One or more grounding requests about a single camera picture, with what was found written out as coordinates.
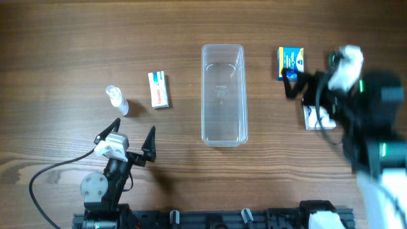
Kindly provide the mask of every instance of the transparent plastic box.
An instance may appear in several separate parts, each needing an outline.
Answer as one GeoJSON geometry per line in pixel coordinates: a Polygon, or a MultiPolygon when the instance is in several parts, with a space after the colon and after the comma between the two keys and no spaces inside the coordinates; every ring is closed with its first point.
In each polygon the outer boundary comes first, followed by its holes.
{"type": "Polygon", "coordinates": [[[211,147],[235,147],[248,139],[244,49],[202,47],[202,140],[211,147]]]}

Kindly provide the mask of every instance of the yellow and blue box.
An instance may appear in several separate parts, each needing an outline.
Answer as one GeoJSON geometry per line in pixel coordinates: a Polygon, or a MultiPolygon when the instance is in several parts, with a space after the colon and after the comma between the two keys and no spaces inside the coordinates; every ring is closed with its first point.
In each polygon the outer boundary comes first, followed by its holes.
{"type": "Polygon", "coordinates": [[[278,80],[283,80],[281,70],[288,68],[293,71],[287,71],[289,81],[297,81],[295,71],[304,72],[304,48],[280,47],[277,51],[277,61],[279,65],[278,80]]]}

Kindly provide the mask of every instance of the wooden table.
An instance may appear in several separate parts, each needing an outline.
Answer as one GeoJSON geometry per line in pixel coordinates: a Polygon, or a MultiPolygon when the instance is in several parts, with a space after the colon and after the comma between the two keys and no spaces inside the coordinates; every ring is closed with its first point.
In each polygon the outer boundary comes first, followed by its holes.
{"type": "MultiPolygon", "coordinates": [[[[300,102],[286,100],[277,48],[304,47],[306,70],[314,72],[325,69],[331,50],[359,45],[365,70],[392,69],[405,83],[405,9],[403,1],[323,0],[1,5],[0,228],[51,227],[29,197],[29,180],[94,147],[120,116],[104,92],[110,84],[132,109],[120,128],[132,151],[157,127],[156,163],[134,167],[135,186],[121,198],[133,210],[266,209],[324,199],[354,208],[357,227],[367,228],[341,149],[305,130],[300,102]],[[245,48],[249,141],[237,148],[201,140],[201,48],[208,43],[245,48]],[[151,107],[153,71],[168,75],[171,108],[151,107]]],[[[404,106],[397,126],[404,134],[406,115],[404,106]]],[[[83,212],[79,184],[106,162],[92,155],[36,180],[39,203],[58,225],[70,228],[72,214],[83,212]]]]}

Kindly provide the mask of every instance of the small clear bottle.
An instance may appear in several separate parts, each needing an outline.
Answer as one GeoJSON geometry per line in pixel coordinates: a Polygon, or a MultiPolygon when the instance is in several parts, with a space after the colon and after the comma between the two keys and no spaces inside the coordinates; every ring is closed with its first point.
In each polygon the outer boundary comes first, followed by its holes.
{"type": "Polygon", "coordinates": [[[118,87],[110,85],[106,88],[106,93],[110,97],[110,102],[117,108],[123,116],[128,113],[128,102],[118,87]]]}

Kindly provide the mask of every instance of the small white box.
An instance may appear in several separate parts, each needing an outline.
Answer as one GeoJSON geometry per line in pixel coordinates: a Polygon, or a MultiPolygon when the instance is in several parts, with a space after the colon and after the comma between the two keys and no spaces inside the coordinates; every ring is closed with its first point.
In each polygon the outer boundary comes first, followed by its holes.
{"type": "Polygon", "coordinates": [[[163,71],[148,73],[151,90],[151,105],[154,109],[169,107],[167,84],[163,71]]]}
{"type": "MultiPolygon", "coordinates": [[[[305,128],[307,130],[320,130],[321,126],[318,123],[317,112],[315,106],[303,106],[305,117],[305,128]]],[[[322,126],[327,129],[333,129],[336,127],[335,120],[329,118],[328,112],[323,107],[320,107],[319,114],[321,115],[322,126]]]]}

